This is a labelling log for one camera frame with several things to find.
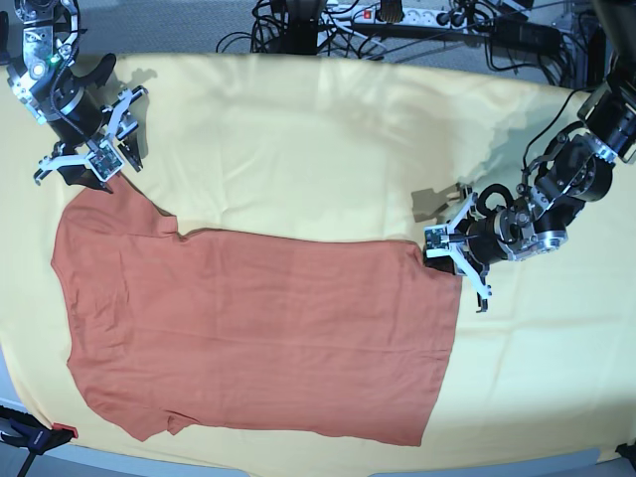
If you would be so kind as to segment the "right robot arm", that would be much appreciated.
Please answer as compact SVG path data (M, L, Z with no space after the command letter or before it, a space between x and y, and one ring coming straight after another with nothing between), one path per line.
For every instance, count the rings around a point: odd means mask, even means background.
M69 185L105 192L125 165L141 171L139 123L130 107L148 91L142 85L124 88L112 104L95 101L89 90L105 86L116 57L105 55L84 76L73 73L84 32L78 2L17 1L14 11L22 24L22 50L17 57L1 53L7 83L37 122L58 137L51 154L40 160L35 183L58 172Z

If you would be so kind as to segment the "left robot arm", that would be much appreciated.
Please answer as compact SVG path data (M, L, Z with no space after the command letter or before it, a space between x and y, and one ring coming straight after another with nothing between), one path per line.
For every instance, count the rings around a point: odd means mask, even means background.
M501 184L467 192L464 212L425 230L424 263L449 273L476 272L559 249L584 206L601 200L616 161L635 144L635 4L596 1L594 12L616 59L577 120L522 169L515 192Z

